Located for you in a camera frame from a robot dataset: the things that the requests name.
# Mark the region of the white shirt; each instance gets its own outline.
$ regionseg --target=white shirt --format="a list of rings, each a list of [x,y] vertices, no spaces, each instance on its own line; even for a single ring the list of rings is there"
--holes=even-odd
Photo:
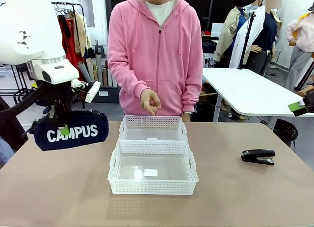
[[[251,51],[251,46],[253,42],[256,40],[256,38],[259,36],[261,31],[263,30],[265,13],[266,13],[265,6],[259,7],[258,9],[256,9],[254,13],[256,14],[256,17],[254,18],[253,23],[252,23],[250,38],[247,43],[245,53],[247,53],[248,51]],[[229,65],[229,68],[231,69],[237,69],[239,67],[240,59],[241,59],[243,48],[244,48],[245,37],[247,34],[250,20],[251,18],[249,18],[245,22],[245,24],[240,28],[239,32],[236,35],[235,46],[232,51],[232,56],[231,56],[230,65]]]
[[[175,8],[176,0],[168,1],[162,5],[154,5],[149,2],[145,3],[161,27],[171,15],[172,10]]]

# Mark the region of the hoodie cuff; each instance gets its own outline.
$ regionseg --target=hoodie cuff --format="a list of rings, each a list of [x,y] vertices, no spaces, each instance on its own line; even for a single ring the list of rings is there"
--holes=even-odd
[[[184,104],[183,105],[183,112],[194,112],[194,105],[193,104]]]
[[[145,84],[143,83],[140,83],[137,85],[137,87],[135,88],[134,90],[134,95],[136,97],[138,97],[139,99],[141,99],[141,95],[142,95],[142,92],[146,89],[150,89],[148,86],[146,86]]]

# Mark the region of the white t-shirt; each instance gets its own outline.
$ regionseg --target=white t-shirt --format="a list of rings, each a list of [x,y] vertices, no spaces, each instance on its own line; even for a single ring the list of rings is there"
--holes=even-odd
[[[168,1],[162,5],[154,5],[149,2],[145,2],[148,9],[152,12],[153,16],[157,19],[159,26],[163,26],[172,10],[175,8],[176,0]]]

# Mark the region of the pink sweater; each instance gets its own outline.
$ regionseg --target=pink sweater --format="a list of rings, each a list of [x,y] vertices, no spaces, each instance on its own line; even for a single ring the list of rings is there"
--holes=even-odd
[[[298,30],[296,46],[305,52],[314,52],[314,13],[308,17],[295,20],[287,26],[287,39],[293,38],[292,33]]]
[[[160,98],[158,116],[194,111],[203,74],[201,27],[195,10],[177,0],[159,27],[144,2],[116,5],[109,25],[108,65],[122,88],[119,99],[126,115],[149,115],[140,103],[147,88]]]

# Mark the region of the green tape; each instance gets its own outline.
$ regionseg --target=green tape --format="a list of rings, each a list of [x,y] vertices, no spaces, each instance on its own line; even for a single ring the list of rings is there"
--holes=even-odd
[[[300,106],[299,106],[299,102],[293,103],[293,104],[290,104],[290,105],[289,105],[289,109],[290,109],[291,112],[300,110],[300,109],[302,109],[302,108],[306,108],[306,106],[300,107]]]
[[[69,135],[70,131],[69,131],[68,125],[66,124],[64,128],[60,129],[60,132],[61,132],[61,135]]]

